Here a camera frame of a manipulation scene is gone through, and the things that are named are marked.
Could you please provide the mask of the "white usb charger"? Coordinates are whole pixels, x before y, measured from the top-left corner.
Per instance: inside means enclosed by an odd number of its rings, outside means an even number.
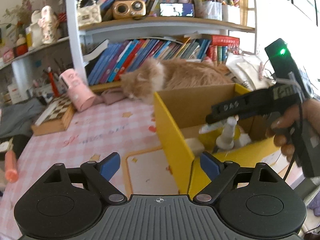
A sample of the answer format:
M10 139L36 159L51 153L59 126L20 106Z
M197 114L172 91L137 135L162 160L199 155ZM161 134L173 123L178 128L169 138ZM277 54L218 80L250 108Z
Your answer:
M197 138L188 138L185 142L196 157L205 151L204 145Z

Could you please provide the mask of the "white pump bottle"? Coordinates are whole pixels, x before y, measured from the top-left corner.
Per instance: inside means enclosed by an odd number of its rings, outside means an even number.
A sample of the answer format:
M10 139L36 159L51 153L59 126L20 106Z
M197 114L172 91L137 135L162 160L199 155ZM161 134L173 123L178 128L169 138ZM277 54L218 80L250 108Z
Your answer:
M216 139L218 150L228 151L233 149L237 122L236 117L230 116L227 118L222 133Z

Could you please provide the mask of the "yellow tape roll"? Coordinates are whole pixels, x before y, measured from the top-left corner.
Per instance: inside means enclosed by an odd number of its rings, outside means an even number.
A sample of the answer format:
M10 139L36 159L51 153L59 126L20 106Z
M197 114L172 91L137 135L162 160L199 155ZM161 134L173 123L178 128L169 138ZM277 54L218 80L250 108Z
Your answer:
M213 152L216 146L216 139L221 135L223 128L210 131L208 133L199 134L198 139L204 145L204 148L208 152Z

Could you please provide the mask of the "stack of papers and bags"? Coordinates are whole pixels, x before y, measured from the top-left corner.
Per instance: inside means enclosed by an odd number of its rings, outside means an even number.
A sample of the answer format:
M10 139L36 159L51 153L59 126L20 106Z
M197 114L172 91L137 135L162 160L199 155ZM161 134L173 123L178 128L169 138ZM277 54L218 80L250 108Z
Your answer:
M235 55L229 53L226 60L226 67L229 70L227 76L249 91L274 85L273 81L263 75L262 66L262 61L259 58L248 54Z

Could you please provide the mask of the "pink checkered table mat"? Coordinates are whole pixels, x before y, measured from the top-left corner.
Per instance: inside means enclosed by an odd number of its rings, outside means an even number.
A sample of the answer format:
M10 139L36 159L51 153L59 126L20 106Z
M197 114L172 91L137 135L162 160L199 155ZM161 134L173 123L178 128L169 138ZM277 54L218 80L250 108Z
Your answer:
M1 198L1 239L20 238L14 206L53 164L79 167L112 152L125 158L159 146L153 107L131 100L93 106L75 113L64 132L31 137L17 161L18 181L8 183Z

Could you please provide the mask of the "yellow cardboard box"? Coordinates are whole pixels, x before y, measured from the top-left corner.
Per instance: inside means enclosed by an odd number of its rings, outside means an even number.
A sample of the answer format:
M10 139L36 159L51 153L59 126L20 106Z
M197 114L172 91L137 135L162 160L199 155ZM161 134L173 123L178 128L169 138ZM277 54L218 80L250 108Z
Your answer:
M221 85L163 90L153 96L156 131L167 157L170 171L176 181L178 192L195 196L210 183L200 167L200 156L188 145L188 140L199 140L208 152L212 152L222 129L200 134L211 106L247 93L241 85ZM251 143L230 151L215 154L219 161L234 161L242 167L255 167L263 162L277 173L284 174L288 166L272 138L266 138L266 120L260 116L241 120L235 129L234 139Z

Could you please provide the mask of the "wooden chess board box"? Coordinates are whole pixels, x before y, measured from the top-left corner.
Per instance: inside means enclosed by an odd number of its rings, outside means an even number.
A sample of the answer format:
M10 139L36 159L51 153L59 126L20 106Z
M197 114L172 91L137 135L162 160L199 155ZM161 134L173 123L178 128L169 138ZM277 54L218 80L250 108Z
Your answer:
M40 136L64 132L68 129L75 113L74 106L66 94L52 100L52 102L55 101L58 102L58 106L51 115L40 126L35 126L34 124L31 126L33 135Z

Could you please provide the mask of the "red book box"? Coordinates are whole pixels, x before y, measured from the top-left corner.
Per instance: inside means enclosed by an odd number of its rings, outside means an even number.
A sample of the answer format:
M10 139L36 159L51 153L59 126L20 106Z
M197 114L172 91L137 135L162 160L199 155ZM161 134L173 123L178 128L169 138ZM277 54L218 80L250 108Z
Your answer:
M240 39L232 36L224 35L212 35L212 45L214 46L228 46L228 47L239 47Z

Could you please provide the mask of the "red tassel ornament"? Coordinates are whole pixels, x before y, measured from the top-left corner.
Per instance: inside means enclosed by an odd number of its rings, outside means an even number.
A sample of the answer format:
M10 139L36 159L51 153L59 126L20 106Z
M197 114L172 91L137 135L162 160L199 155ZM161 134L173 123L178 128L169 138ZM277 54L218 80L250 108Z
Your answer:
M52 69L50 67L48 67L48 77L49 77L50 84L52 86L52 90L53 90L54 96L56 98L58 98L60 96L59 90L58 90L58 88L57 88L57 86L55 84L53 72L52 72Z

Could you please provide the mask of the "orange pink spray bottle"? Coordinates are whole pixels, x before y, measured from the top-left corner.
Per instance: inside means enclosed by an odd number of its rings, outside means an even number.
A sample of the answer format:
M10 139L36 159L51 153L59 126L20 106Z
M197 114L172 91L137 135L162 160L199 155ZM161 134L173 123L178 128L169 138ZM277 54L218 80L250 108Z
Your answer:
M13 150L5 154L5 178L10 183L18 181L17 159Z

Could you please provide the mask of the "orange fluffy cat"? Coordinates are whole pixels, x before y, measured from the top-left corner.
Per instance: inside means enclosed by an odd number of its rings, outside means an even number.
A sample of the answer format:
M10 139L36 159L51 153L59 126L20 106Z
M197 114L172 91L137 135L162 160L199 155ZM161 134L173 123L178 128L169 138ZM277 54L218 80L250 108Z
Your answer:
M161 90L227 85L233 82L210 60L194 62L184 59L158 60L153 57L146 59L137 70L121 74L120 81L125 96L147 104L152 104L153 94Z

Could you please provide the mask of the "grey cloth pile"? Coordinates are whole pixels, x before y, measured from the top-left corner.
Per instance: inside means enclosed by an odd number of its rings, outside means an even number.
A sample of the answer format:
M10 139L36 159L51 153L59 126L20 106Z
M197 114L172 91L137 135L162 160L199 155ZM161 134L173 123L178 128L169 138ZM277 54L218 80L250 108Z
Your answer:
M37 98L2 108L1 138L16 135L31 137L31 126L44 109L45 106Z

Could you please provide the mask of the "white rabbit figurine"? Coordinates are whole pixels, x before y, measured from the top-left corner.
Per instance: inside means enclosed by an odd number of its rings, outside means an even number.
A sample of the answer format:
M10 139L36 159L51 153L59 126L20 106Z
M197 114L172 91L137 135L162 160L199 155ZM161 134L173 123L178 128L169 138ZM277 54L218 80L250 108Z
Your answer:
M57 41L59 22L51 6L44 6L41 11L36 10L31 15L32 46L37 48L43 44L52 44Z

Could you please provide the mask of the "cream quilted handbag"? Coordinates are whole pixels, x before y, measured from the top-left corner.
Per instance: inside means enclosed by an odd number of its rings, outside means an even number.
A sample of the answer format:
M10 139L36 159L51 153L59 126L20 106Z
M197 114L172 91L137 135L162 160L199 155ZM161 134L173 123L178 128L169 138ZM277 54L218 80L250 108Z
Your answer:
M82 7L81 3L83 0L77 1L77 15L78 15L78 26L96 24L102 22L100 5L97 4L96 0L89 0L92 5Z

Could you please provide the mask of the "wooden retro radio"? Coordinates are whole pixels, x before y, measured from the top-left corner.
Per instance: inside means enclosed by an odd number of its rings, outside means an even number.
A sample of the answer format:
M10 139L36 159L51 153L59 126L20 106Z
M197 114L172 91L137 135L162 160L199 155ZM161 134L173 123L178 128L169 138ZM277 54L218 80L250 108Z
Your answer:
M146 5L143 0L116 1L112 5L112 15L116 20L141 18L146 15Z

